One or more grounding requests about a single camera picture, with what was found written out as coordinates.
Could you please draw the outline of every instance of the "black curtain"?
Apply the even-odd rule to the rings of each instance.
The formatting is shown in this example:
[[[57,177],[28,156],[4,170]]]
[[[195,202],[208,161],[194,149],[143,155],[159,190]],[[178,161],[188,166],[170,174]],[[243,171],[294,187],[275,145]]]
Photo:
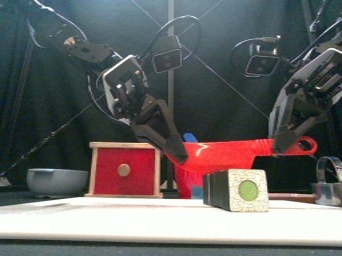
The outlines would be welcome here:
[[[191,132],[199,141],[266,138],[268,114],[284,80],[276,74],[258,79],[243,77],[230,66],[228,54],[246,39],[280,35],[280,55],[295,58],[308,45],[302,2],[174,2],[175,17],[196,16],[203,30],[195,57],[175,70],[174,117],[179,133]],[[321,1],[308,2],[314,16]],[[141,54],[168,20],[167,0],[45,0],[44,4],[77,24],[91,42],[107,43],[121,56]],[[339,1],[331,0],[322,17],[322,31],[334,23],[339,11]],[[182,33],[184,28],[186,25],[176,26],[175,33]],[[25,185],[25,171],[35,167],[89,171],[89,142],[135,142],[131,128],[111,122],[93,107],[87,108],[91,100],[84,70],[60,52],[32,43],[27,21],[15,5],[0,11],[0,33],[1,170],[51,137],[11,169],[11,182]],[[195,36],[194,28],[180,36],[188,49]],[[167,100],[167,74],[148,69],[147,77],[154,97]],[[334,107],[331,125],[318,125],[308,132],[319,143],[316,158],[331,154],[341,157],[339,109]],[[65,124],[55,136],[52,132]],[[311,157],[258,157],[254,168],[267,171],[270,191],[308,191],[315,181]]]

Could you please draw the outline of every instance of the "black cable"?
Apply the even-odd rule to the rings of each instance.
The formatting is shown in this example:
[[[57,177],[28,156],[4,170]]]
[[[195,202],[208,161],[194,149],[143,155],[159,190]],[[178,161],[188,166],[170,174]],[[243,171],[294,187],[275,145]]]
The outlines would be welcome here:
[[[162,33],[176,23],[179,22],[180,20],[191,20],[192,21],[192,24],[196,25],[196,28],[198,28],[198,40],[196,40],[196,43],[195,43],[195,46],[194,46],[194,49],[192,51],[190,52],[190,54],[183,58],[183,61],[186,59],[188,59],[188,57],[191,57],[196,50],[198,50],[198,47],[199,47],[199,39],[200,39],[200,36],[202,36],[202,27],[200,27],[200,23],[199,23],[199,20],[196,17],[191,16],[191,15],[186,15],[186,16],[180,16],[175,19],[172,19],[168,23],[166,23],[166,25],[159,29],[152,41],[148,43],[148,46],[145,48],[145,50],[143,51],[143,54],[140,55],[140,60],[143,61],[145,59],[145,57],[148,56],[148,53],[151,52],[154,46],[155,46],[155,43],[162,35]]]

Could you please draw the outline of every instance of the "wooden box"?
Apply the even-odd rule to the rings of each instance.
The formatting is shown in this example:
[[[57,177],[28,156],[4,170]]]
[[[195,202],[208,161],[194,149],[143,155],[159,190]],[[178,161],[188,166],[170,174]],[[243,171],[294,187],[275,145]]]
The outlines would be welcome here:
[[[160,151],[147,143],[91,142],[87,196],[162,197]]]

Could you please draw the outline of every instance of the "white table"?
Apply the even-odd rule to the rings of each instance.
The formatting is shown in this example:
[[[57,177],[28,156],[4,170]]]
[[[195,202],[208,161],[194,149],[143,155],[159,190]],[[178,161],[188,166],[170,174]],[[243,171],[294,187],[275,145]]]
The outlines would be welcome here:
[[[341,217],[290,201],[238,213],[202,200],[79,197],[0,207],[0,239],[342,247]]]

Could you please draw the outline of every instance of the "green circle sticker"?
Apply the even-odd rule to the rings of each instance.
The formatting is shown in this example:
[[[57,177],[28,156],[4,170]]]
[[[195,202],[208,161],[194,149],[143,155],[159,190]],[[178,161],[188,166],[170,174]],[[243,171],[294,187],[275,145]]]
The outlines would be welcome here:
[[[259,189],[256,184],[250,180],[244,180],[239,185],[239,194],[243,200],[246,201],[255,200],[259,194]]]

